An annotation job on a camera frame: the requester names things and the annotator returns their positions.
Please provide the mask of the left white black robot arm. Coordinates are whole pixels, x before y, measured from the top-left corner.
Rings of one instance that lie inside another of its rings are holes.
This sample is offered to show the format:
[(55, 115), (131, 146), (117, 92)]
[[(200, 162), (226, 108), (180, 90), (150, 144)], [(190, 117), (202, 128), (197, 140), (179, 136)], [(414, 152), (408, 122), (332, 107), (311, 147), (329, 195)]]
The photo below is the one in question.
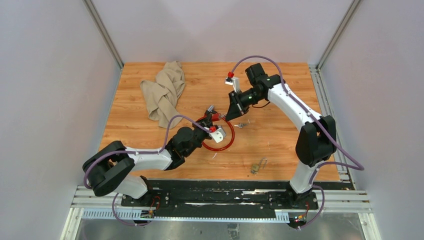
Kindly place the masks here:
[(191, 127), (181, 127), (174, 136), (166, 137), (160, 148), (132, 148), (120, 140), (111, 142), (82, 165), (84, 186), (97, 197), (117, 193), (133, 198), (142, 207), (149, 206), (153, 193), (147, 178), (131, 172), (174, 170), (205, 140), (220, 143), (226, 137), (222, 126), (214, 124), (212, 113), (191, 123)]

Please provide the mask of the red cable lock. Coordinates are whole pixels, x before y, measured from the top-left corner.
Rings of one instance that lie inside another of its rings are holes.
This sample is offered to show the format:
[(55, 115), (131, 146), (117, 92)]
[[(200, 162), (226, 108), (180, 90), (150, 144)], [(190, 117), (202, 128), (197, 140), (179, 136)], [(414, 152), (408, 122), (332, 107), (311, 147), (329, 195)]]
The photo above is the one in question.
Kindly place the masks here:
[[(208, 113), (219, 113), (219, 112), (217, 112), (215, 110), (215, 106), (214, 105), (210, 105), (205, 110), (204, 115), (205, 114), (208, 114)], [(228, 127), (228, 129), (230, 131), (230, 133), (227, 133), (226, 134), (226, 137), (225, 137), (224, 141), (219, 143), (219, 144), (222, 144), (222, 145), (220, 145), (220, 146), (217, 146), (217, 145), (216, 146), (210, 146), (205, 141), (203, 141), (201, 143), (204, 148), (206, 148), (209, 151), (216, 152), (216, 153), (227, 150), (229, 147), (232, 146), (232, 144), (234, 143), (234, 140), (235, 140), (235, 129), (234, 129), (234, 126), (228, 120), (223, 120), (223, 119), (220, 119), (220, 120), (223, 121), (223, 122), (225, 122), (225, 125)]]

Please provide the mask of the silver key with ring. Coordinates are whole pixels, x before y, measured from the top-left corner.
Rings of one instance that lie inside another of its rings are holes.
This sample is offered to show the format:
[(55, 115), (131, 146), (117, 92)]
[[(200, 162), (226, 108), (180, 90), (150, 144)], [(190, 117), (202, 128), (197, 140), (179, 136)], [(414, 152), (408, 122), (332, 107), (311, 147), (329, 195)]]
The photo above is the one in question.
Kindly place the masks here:
[(245, 128), (246, 126), (248, 126), (249, 124), (250, 124), (249, 122), (240, 122), (238, 124), (235, 124), (234, 127), (242, 129), (242, 128)]

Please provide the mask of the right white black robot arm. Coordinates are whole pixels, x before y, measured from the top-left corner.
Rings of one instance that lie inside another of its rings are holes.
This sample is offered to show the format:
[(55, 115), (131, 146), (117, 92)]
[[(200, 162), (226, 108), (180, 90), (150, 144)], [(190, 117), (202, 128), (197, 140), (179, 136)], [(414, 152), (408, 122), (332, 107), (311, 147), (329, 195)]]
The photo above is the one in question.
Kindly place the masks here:
[(228, 121), (239, 118), (259, 101), (267, 100), (292, 121), (299, 132), (295, 145), (299, 162), (283, 196), (275, 197), (274, 201), (297, 209), (312, 194), (319, 163), (327, 161), (337, 149), (336, 122), (330, 115), (322, 116), (301, 101), (290, 90), (281, 73), (269, 76), (259, 63), (248, 67), (245, 73), (251, 85), (246, 91), (240, 89), (233, 71), (227, 74), (225, 83), (231, 85), (233, 91), (228, 94), (229, 107), (225, 117)]

